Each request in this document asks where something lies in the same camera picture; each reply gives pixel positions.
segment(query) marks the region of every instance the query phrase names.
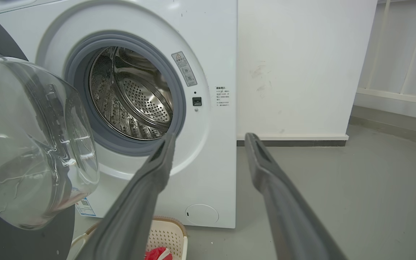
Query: barcode label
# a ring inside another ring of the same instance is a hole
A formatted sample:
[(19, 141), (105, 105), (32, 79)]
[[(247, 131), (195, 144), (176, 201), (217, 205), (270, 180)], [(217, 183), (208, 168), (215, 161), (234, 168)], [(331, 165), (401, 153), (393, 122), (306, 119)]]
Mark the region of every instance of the barcode label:
[(89, 205), (87, 198), (80, 200), (75, 205), (76, 205), (76, 209), (78, 209), (78, 212), (82, 214), (83, 216), (93, 216), (93, 217), (96, 216), (96, 214), (91, 208), (91, 205)]

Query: stainless steel drum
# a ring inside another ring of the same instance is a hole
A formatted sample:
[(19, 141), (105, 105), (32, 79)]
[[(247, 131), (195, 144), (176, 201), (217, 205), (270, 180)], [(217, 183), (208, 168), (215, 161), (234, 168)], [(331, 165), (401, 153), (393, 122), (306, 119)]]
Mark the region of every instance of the stainless steel drum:
[(162, 137), (170, 127), (170, 89), (160, 71), (140, 54), (108, 47), (95, 58), (89, 92), (99, 115), (120, 134), (137, 140)]

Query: white wall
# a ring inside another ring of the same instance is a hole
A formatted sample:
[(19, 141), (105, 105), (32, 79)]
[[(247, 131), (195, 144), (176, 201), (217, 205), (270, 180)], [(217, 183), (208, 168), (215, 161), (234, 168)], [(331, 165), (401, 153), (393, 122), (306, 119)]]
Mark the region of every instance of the white wall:
[(345, 140), (376, 0), (239, 0), (238, 138)]
[[(367, 56), (359, 87), (366, 88), (373, 67), (377, 42), (380, 39), (384, 4), (377, 5)], [(416, 44), (416, 0), (393, 2), (380, 42), (378, 61), (370, 89), (400, 93)], [(406, 81), (405, 94), (416, 95), (416, 58)], [(355, 105), (416, 117), (416, 103), (356, 94)]]

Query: front-load washer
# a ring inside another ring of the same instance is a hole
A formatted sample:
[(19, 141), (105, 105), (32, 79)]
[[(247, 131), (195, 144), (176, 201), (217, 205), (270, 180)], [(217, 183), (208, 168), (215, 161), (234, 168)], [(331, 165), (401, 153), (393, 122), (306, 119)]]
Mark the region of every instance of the front-load washer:
[(0, 24), (82, 97), (101, 171), (82, 215), (103, 217), (174, 132), (155, 214), (235, 227), (236, 0), (0, 0)]

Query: red cloth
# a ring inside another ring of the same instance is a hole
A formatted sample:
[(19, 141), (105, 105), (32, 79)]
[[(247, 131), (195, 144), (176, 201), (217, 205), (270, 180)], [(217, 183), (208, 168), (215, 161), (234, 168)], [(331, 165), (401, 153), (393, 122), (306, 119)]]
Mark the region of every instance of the red cloth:
[[(166, 250), (166, 247), (158, 247), (150, 252), (146, 252), (146, 257), (144, 260), (157, 260), (160, 255)], [(173, 255), (171, 253), (167, 255), (163, 260), (173, 260)]]

